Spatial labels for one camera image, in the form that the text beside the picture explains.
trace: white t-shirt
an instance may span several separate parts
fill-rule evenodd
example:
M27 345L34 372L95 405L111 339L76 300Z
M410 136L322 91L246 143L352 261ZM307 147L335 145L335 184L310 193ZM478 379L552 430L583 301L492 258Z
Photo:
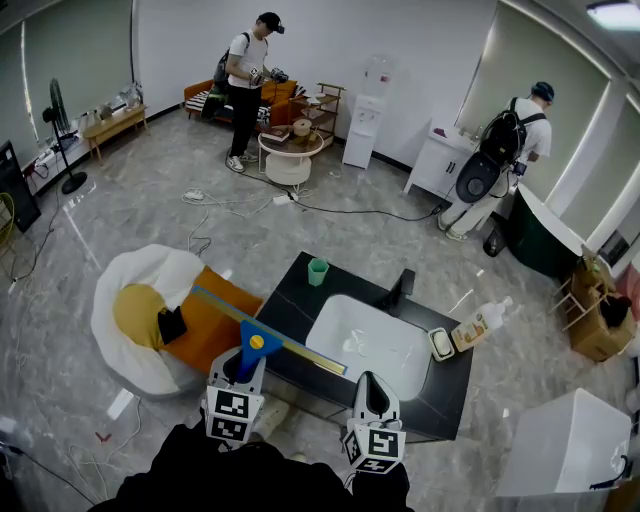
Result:
M511 106L511 100L507 103L507 109ZM529 116L543 113L542 107L535 101L528 98L518 98L516 101L516 114L520 120L524 120ZM549 156L551 154L551 123L546 119L534 121L526 125L527 138L524 141L524 149L519 162L527 163L529 153L534 151L540 156Z
M241 71L250 73L253 68L258 68L262 71L264 59L267 56L267 50L269 48L267 40L263 39L259 41L251 30L247 30L247 34L249 34L249 38L251 39L248 43L249 47L247 48L247 38L244 34L238 34L233 38L233 41L231 41L229 55L239 55L242 57L238 65ZM229 75L229 85L243 87L245 89L255 88L255 86L249 84L249 80L243 80L233 75Z

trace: sneaker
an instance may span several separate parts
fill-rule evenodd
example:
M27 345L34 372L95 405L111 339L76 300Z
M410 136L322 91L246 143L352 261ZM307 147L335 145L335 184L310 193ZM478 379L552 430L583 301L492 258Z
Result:
M266 396L264 406L260 412L260 416L258 416L258 421L256 421L253 431L261 435L263 439L268 439L278 425L284 421L288 412L288 403L271 396Z
M443 221L442 221L442 214L439 213L438 214L438 228L440 228L440 231L447 231L447 229L449 229L449 226L447 226Z
M258 161L258 155L245 151L243 155L238 157L243 164L255 164Z
M303 464L307 463L307 456L304 453L294 453L289 460L295 460L296 462L302 462Z
M464 242L467 239L467 235L461 235L459 233L456 233L451 228L447 229L447 231L445 232L445 235L447 235L447 238L450 238L451 240L455 240L456 242Z
M237 156L230 156L227 158L227 167L233 172L244 172L244 166L240 162L240 158Z

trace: black cap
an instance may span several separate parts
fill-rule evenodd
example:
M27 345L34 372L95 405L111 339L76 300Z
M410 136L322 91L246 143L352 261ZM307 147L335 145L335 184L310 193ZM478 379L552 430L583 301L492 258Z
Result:
M267 28L273 32L278 32L279 34L284 33L284 27L280 24L280 16L275 12L265 12L261 14L258 16L258 21L265 23Z
M538 98L542 98L549 103L552 103L553 99L556 97L553 87L551 87L547 82L538 82L531 88L531 94Z

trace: curtain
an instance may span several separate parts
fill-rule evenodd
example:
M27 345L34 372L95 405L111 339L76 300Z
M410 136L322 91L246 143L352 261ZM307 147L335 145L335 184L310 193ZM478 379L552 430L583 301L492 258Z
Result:
M24 167L38 155L22 80L21 26L0 35L0 144L10 140Z
M630 101L626 101L609 145L582 185L580 193L562 215L562 221L584 240L589 238L638 165L640 113Z
M69 121L107 103L132 81L131 0L63 0L26 20L25 60L40 138L51 126L49 82L57 78Z
M580 144L609 79L561 37L499 3L457 125L471 132L481 124L486 127L511 98L528 96L540 81L556 92L547 112L553 127L551 156L531 164L523 181L545 201Z

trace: ceiling light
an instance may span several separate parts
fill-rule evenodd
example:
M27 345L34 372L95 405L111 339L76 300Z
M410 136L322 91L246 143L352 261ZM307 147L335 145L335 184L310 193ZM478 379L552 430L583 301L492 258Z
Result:
M598 2L587 5L587 12L607 30L640 31L640 7L628 2Z

